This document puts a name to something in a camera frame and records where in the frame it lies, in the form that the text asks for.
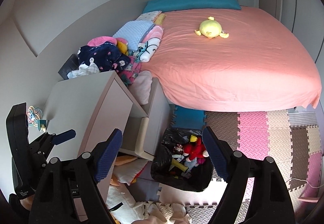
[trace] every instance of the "pink bedsheet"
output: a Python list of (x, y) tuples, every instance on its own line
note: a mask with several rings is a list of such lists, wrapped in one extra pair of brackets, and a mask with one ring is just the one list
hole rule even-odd
[[(197, 36), (215, 17), (227, 39)], [(258, 8), (166, 13), (160, 47), (142, 69), (158, 77), (173, 103), (206, 111), (271, 111), (316, 107), (321, 82), (297, 38)]]

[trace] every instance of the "red plush toy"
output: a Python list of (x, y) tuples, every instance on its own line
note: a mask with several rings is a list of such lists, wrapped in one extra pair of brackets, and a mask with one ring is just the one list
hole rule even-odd
[(189, 156), (186, 158), (186, 161), (191, 162), (196, 157), (197, 158), (204, 158), (209, 157), (208, 152), (201, 141), (201, 137), (198, 137), (196, 143), (193, 145), (191, 143), (186, 144), (183, 147), (183, 155)]

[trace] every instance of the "black trash bag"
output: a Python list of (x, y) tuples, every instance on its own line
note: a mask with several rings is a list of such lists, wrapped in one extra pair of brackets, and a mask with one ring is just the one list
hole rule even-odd
[(204, 191), (213, 175), (213, 164), (209, 157), (203, 165), (194, 167), (191, 170), (191, 177), (175, 178), (169, 173), (169, 168), (172, 160), (172, 150), (177, 144), (184, 145), (189, 142), (191, 135), (201, 137), (202, 130), (191, 130), (182, 128), (167, 128), (164, 132), (161, 145), (159, 146), (156, 157), (151, 166), (152, 178), (162, 184), (172, 186), (174, 188), (202, 192)]

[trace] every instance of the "yellow chick stuffed animal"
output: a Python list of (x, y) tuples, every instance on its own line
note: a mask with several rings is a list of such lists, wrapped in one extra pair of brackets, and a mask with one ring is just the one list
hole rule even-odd
[(225, 34), (222, 31), (221, 24), (215, 21), (213, 17), (209, 17), (208, 20), (203, 21), (199, 26), (199, 30), (195, 30), (195, 33), (198, 36), (201, 36), (201, 34), (203, 34), (209, 39), (212, 39), (217, 36), (220, 36), (222, 38), (228, 38), (229, 36), (228, 33)]

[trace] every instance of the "plush toy tail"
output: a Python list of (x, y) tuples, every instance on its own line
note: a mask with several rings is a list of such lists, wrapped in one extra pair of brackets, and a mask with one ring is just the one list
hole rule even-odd
[(229, 34), (228, 33), (220, 33), (219, 36), (226, 39), (226, 38), (228, 38)]

